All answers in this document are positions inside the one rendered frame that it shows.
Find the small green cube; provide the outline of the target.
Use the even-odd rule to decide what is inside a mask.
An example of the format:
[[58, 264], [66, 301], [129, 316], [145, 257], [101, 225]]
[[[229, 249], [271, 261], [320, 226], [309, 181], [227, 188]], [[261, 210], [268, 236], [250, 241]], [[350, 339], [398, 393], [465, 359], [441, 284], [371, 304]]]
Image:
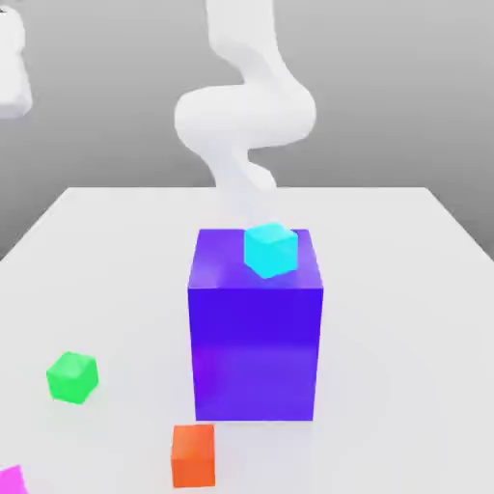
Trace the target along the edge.
[[98, 385], [96, 358], [66, 351], [48, 368], [46, 378], [54, 399], [82, 404]]

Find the small cyan cube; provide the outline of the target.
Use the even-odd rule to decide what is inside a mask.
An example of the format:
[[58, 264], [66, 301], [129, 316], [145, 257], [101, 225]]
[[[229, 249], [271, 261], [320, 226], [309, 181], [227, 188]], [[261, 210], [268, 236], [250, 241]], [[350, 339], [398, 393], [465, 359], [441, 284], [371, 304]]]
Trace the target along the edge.
[[298, 266], [298, 234], [279, 223], [244, 231], [243, 260], [263, 279], [286, 274]]

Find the small magenta cube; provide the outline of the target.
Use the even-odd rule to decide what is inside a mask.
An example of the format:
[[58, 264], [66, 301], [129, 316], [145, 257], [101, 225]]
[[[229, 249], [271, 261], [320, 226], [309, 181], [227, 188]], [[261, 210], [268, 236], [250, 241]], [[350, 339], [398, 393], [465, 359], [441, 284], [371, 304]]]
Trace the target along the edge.
[[0, 470], [0, 494], [28, 494], [19, 465]]

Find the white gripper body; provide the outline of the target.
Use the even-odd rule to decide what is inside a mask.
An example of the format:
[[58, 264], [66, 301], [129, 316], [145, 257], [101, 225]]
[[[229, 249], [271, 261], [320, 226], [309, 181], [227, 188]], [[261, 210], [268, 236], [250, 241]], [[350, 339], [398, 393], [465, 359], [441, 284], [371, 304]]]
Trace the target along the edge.
[[0, 51], [0, 119], [16, 119], [32, 108], [32, 92], [21, 55]]

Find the small orange cube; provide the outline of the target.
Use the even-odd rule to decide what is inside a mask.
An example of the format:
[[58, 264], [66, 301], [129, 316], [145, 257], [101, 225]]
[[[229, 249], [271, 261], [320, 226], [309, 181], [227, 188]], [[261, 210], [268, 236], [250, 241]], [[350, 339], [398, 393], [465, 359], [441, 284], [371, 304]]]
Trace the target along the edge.
[[214, 486], [214, 425], [175, 425], [171, 467], [174, 488]]

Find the large purple box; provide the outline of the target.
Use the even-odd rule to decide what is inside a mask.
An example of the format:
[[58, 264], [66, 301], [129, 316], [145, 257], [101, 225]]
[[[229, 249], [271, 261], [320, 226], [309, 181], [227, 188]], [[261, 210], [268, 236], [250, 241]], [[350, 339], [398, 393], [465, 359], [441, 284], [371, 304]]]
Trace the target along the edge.
[[323, 283], [310, 233], [297, 235], [297, 269], [263, 279], [241, 230], [199, 231], [187, 287], [197, 420], [313, 418]]

